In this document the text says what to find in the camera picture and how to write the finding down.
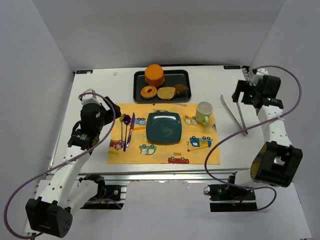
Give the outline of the glazed donut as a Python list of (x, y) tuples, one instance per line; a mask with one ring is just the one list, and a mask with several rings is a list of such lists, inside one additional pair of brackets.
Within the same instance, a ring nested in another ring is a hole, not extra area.
[(140, 95), (143, 99), (152, 99), (157, 95), (157, 88), (153, 85), (145, 86), (141, 89)]

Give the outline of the bread slice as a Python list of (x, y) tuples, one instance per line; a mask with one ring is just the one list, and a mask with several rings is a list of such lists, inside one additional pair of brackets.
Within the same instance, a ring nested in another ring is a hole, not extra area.
[(173, 99), (176, 95), (175, 87), (161, 87), (157, 90), (157, 96), (162, 100)]

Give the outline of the brown chocolate pastry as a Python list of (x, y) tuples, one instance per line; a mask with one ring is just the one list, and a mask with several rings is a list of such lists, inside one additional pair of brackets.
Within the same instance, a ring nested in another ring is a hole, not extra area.
[(189, 90), (189, 88), (186, 85), (183, 85), (181, 83), (176, 84), (174, 88), (175, 88), (175, 95), (178, 97), (183, 96)]

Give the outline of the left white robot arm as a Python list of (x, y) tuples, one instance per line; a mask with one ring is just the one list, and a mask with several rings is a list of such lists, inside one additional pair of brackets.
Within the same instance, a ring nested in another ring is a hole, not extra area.
[(101, 142), (103, 127), (114, 125), (122, 115), (120, 107), (107, 96), (103, 101), (109, 109), (104, 108), (95, 93), (83, 93), (79, 99), (82, 104), (80, 120), (72, 128), (62, 163), (39, 196), (29, 199), (25, 206), (32, 230), (58, 238), (66, 236), (79, 209), (87, 202), (104, 197), (106, 185), (101, 175), (85, 176), (76, 188), (73, 184)]

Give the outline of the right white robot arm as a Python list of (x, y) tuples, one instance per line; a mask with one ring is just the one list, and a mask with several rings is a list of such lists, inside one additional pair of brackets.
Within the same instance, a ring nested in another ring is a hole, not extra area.
[(252, 105), (262, 123), (264, 144), (254, 158), (249, 170), (235, 173), (234, 184), (244, 187), (288, 187), (303, 158), (303, 152), (290, 141), (284, 120), (283, 103), (277, 98), (281, 79), (263, 75), (253, 83), (239, 80), (232, 95), (238, 102)]

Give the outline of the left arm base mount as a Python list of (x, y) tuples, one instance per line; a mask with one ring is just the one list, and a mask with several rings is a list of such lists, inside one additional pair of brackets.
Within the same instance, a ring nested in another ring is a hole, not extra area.
[(85, 177), (79, 178), (79, 184), (84, 180), (90, 180), (98, 184), (97, 194), (91, 197), (85, 205), (82, 207), (83, 210), (120, 210), (124, 203), (121, 194), (121, 185), (106, 184), (105, 178), (99, 174), (89, 174)]

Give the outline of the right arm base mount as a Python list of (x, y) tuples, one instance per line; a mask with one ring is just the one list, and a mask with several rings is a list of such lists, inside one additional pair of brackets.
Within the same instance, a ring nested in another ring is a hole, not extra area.
[(210, 184), (203, 189), (209, 197), (212, 213), (256, 212), (256, 195), (252, 190), (231, 187), (226, 184)]

